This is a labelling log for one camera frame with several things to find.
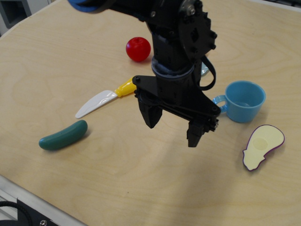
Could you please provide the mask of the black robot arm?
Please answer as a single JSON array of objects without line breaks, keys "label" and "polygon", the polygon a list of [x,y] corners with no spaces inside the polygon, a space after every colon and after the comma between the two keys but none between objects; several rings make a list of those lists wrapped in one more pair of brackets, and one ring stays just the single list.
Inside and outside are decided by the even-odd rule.
[{"label": "black robot arm", "polygon": [[107,9],[145,22],[152,34],[153,76],[135,76],[135,97],[145,123],[153,128],[168,111],[189,121],[187,140],[196,147],[202,135],[218,125],[219,107],[200,85],[201,66],[215,69],[206,54],[215,48],[217,34],[199,0],[72,0],[78,11],[100,13]]}]

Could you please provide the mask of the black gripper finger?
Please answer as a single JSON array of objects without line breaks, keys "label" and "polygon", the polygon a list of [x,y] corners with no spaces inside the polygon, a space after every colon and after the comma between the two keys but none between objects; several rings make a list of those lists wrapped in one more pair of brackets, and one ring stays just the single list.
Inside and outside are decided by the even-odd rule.
[{"label": "black gripper finger", "polygon": [[196,147],[205,132],[205,124],[202,121],[190,121],[187,130],[188,147]]},{"label": "black gripper finger", "polygon": [[148,93],[137,95],[138,105],[142,117],[149,128],[154,128],[162,116],[161,102],[158,98]]}]

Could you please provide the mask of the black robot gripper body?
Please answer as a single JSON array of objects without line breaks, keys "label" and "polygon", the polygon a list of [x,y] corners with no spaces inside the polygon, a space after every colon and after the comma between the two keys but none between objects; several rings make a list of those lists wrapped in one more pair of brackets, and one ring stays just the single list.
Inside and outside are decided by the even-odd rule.
[{"label": "black robot gripper body", "polygon": [[[204,63],[209,72],[201,76]],[[188,121],[202,121],[205,131],[214,131],[218,126],[221,111],[203,92],[216,82],[216,72],[207,58],[196,60],[182,72],[167,74],[167,70],[152,63],[155,76],[137,75],[132,82],[136,86],[135,97],[140,93],[155,96],[161,102],[160,108]]]}]

